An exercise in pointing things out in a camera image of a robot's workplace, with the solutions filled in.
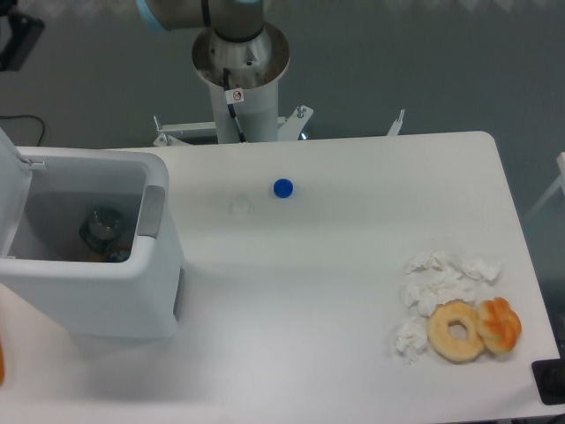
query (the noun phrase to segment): gray floor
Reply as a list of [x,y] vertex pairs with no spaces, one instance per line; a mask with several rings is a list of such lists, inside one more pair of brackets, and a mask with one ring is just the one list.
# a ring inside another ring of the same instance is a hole
[[[45,146],[149,146],[154,114],[164,124],[212,120],[190,59],[198,30],[152,32],[132,0],[98,10],[86,1],[20,3],[47,29],[21,72],[0,74],[0,115],[44,118]],[[272,0],[267,19],[291,46],[280,114],[314,108],[312,138],[383,135],[401,108],[404,133],[486,131],[520,216],[558,176],[565,2]],[[40,131],[34,122],[0,125],[19,145]],[[562,196],[524,233],[550,314],[565,310]]]

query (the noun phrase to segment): open bin lid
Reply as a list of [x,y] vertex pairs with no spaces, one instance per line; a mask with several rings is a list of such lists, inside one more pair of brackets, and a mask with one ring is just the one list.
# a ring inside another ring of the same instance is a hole
[[26,205],[30,163],[0,128],[0,257],[8,255]]

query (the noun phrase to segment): metal bracket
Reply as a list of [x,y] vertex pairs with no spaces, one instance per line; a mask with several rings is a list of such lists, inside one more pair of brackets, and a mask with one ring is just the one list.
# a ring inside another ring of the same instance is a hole
[[[298,106],[289,117],[279,117],[277,124],[278,140],[306,140],[304,128],[314,111],[306,106]],[[157,130],[157,138],[153,142],[156,147],[190,145],[180,139],[214,137],[215,122],[198,122],[194,124],[161,125],[157,117],[153,117]]]

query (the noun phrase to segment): warning sticker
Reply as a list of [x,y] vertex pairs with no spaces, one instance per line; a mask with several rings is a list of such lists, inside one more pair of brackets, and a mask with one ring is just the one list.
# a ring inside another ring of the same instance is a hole
[[228,104],[241,103],[244,100],[244,90],[242,88],[235,88],[228,90],[226,93],[226,102]]

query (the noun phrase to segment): orange object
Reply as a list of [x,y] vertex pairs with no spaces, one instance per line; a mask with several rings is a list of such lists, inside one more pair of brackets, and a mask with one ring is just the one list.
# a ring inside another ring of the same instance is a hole
[[500,355],[514,349],[522,334],[522,323],[504,298],[481,302],[477,315],[477,332],[489,351]]

